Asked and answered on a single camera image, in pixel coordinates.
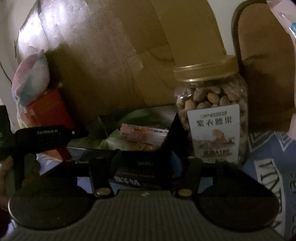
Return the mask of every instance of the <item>plastic jar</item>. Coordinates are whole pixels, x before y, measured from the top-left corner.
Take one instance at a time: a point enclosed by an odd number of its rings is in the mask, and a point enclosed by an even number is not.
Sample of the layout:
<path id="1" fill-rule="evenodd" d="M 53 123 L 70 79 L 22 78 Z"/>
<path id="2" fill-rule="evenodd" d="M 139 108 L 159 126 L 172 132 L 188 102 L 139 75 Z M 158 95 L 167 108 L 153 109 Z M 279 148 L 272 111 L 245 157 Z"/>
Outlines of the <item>plastic jar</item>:
<path id="1" fill-rule="evenodd" d="M 175 91 L 182 126 L 190 132 L 187 111 L 239 104 L 240 140 L 237 164 L 245 159 L 248 135 L 247 84 L 238 73 L 235 56 L 223 60 L 174 69 L 179 82 Z"/>

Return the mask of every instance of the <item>cable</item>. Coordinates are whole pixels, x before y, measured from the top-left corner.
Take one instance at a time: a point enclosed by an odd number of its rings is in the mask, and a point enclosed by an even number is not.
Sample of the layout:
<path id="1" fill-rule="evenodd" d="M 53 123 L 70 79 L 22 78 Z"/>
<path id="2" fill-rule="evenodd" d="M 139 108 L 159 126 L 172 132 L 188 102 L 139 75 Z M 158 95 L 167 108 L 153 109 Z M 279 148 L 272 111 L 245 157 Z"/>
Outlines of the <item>cable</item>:
<path id="1" fill-rule="evenodd" d="M 4 68 L 3 68 L 3 65 L 2 65 L 1 61 L 0 61 L 0 67 L 1 67 L 1 69 L 3 70 L 3 72 L 4 72 L 5 76 L 6 76 L 6 78 L 9 80 L 9 82 L 10 82 L 11 85 L 12 85 L 12 81 L 11 81 L 11 79 L 8 77 L 8 75 L 6 74 L 6 72 L 5 72 Z"/>

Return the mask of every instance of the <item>jar label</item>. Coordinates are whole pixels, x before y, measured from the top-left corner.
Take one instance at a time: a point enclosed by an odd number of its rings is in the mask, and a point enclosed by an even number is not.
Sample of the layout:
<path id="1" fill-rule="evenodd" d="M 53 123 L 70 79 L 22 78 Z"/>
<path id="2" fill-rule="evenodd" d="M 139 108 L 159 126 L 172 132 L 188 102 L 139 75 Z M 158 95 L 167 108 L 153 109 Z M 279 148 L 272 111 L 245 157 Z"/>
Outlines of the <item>jar label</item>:
<path id="1" fill-rule="evenodd" d="M 238 162 L 239 105 L 189 110 L 187 112 L 195 157 L 203 162 Z"/>

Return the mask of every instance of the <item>gray ribbed panel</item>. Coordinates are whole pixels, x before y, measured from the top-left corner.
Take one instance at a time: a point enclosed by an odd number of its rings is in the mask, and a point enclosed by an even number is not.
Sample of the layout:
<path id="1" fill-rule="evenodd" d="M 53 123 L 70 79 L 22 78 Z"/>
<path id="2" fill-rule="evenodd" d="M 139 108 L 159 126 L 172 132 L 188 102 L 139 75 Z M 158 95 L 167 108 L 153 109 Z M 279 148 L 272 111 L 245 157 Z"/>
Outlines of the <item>gray ribbed panel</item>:
<path id="1" fill-rule="evenodd" d="M 224 230 L 207 221 L 191 201 L 168 191 L 121 191 L 98 200 L 79 222 L 56 231 L 17 228 L 5 241 L 279 241 L 272 229 L 253 233 Z"/>

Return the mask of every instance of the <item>black disc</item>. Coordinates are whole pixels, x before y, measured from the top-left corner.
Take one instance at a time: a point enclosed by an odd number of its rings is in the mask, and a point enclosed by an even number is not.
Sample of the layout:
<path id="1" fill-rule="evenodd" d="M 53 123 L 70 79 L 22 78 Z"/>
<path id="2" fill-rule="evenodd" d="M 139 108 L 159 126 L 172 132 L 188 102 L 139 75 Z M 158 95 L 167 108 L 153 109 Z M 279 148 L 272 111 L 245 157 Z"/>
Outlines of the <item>black disc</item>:
<path id="1" fill-rule="evenodd" d="M 212 223 L 238 231 L 265 228 L 279 211 L 277 198 L 268 189 L 234 179 L 224 179 L 207 188 L 197 205 Z"/>
<path id="2" fill-rule="evenodd" d="M 81 219 L 88 194 L 63 178 L 42 177 L 18 190 L 9 201 L 11 217 L 30 229 L 58 229 Z"/>

